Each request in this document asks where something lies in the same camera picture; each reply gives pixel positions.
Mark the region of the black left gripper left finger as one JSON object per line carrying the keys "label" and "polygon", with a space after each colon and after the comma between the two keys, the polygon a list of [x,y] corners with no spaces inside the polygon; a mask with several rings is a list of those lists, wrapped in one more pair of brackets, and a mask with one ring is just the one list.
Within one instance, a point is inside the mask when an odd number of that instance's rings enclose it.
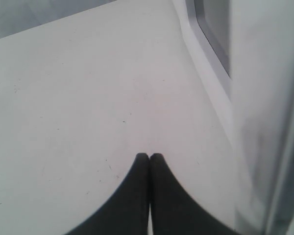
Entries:
{"label": "black left gripper left finger", "polygon": [[112,196],[70,235],[146,235],[149,216],[149,157],[136,155]]}

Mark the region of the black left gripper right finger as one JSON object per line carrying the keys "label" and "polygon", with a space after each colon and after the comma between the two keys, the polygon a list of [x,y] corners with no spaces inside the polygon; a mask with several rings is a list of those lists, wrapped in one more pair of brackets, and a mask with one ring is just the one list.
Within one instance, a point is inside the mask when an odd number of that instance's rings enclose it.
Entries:
{"label": "black left gripper right finger", "polygon": [[149,160],[151,219],[155,235],[230,235],[232,230],[205,211],[177,181],[164,157]]}

